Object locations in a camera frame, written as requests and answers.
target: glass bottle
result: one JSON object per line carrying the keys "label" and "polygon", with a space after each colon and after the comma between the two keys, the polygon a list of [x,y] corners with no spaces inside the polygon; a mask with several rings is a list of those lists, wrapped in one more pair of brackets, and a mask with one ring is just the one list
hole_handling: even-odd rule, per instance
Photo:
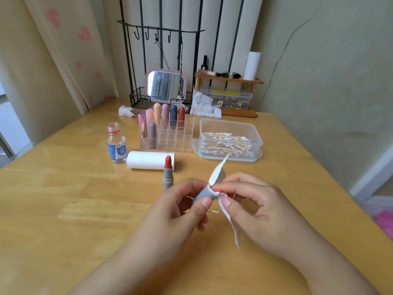
{"label": "glass bottle", "polygon": [[108,145],[109,155],[114,163],[123,163],[127,160],[127,146],[125,145],[125,136],[120,133],[120,125],[116,122],[108,124]]}

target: person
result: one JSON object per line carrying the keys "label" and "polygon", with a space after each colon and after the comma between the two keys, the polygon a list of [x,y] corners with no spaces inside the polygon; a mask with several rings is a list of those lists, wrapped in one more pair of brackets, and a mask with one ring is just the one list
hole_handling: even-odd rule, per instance
{"label": "person", "polygon": [[[204,197],[192,205],[192,198],[206,185],[205,181],[190,178],[162,193],[125,244],[69,294],[129,294],[156,268],[168,263],[195,228],[205,230],[212,199]],[[222,204],[231,218],[261,248],[293,264],[307,280],[312,294],[377,294],[278,187],[240,172],[211,188],[229,195]],[[255,215],[242,207],[242,199],[255,203]]]}

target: tissue roll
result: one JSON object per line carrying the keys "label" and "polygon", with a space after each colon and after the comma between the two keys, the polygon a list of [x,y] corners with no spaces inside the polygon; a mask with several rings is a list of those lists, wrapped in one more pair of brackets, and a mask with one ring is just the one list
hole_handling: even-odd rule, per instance
{"label": "tissue roll", "polygon": [[260,59],[261,59],[261,53],[251,51],[248,54],[246,70],[244,71],[243,79],[249,81],[255,80],[255,74],[257,73]]}
{"label": "tissue roll", "polygon": [[164,170],[165,158],[168,155],[172,158],[172,168],[174,169],[174,153],[150,151],[131,151],[127,156],[127,167],[131,169]]}

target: bottle label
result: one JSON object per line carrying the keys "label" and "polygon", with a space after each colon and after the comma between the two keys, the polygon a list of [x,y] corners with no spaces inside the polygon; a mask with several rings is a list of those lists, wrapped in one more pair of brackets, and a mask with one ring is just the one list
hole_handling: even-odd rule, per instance
{"label": "bottle label", "polygon": [[127,147],[125,146],[125,141],[116,145],[107,145],[112,160],[123,159],[127,156]]}

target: person's right hand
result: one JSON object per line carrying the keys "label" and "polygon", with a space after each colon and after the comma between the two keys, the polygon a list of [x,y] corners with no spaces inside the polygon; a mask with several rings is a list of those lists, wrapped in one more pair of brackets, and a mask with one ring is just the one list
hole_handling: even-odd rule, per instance
{"label": "person's right hand", "polygon": [[211,188],[215,192],[235,193],[238,201],[241,196],[256,204],[258,211],[251,215],[234,199],[222,199],[231,218],[255,243],[270,253],[291,261],[299,254],[307,254],[306,240],[321,238],[277,186],[258,177],[239,172]]}

